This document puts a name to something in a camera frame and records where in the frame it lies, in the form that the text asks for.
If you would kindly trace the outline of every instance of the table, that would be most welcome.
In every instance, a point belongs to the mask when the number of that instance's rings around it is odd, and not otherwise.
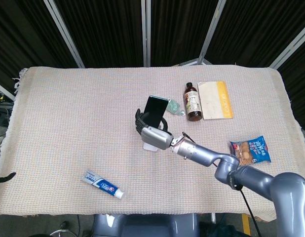
[[[229,141],[263,135],[272,163],[254,166],[271,175],[305,177],[305,144],[280,74],[270,68],[206,65],[170,68],[55,69],[22,72],[1,148],[0,214],[248,213],[238,191],[170,149],[143,150],[135,112],[149,95],[183,106],[187,82],[227,83],[233,119],[189,122],[165,113],[175,137],[186,132],[200,145],[229,153]],[[120,187],[118,200],[80,179],[91,169]],[[275,218],[273,203],[248,189],[255,216]]]

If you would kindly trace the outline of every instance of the book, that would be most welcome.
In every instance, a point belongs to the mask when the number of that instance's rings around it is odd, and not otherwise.
[[[197,86],[204,120],[233,118],[224,81],[199,82]]]

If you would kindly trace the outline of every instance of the toothpaste cap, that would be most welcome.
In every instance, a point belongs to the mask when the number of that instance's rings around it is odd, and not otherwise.
[[[120,189],[117,189],[117,191],[114,194],[114,196],[117,197],[118,199],[121,199],[123,195],[124,193]]]

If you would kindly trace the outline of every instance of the smartphone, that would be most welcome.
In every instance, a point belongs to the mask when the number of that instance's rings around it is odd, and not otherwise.
[[[167,99],[151,95],[144,110],[144,113],[149,112],[149,116],[144,119],[144,122],[149,126],[158,128],[168,103]]]

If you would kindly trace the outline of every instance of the clear plastic bag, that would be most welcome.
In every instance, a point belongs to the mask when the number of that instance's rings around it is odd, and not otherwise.
[[[168,99],[169,103],[167,106],[167,111],[172,113],[173,115],[178,115],[178,116],[184,116],[186,115],[186,112],[184,110],[180,110],[180,105],[178,102],[176,102],[173,99]]]

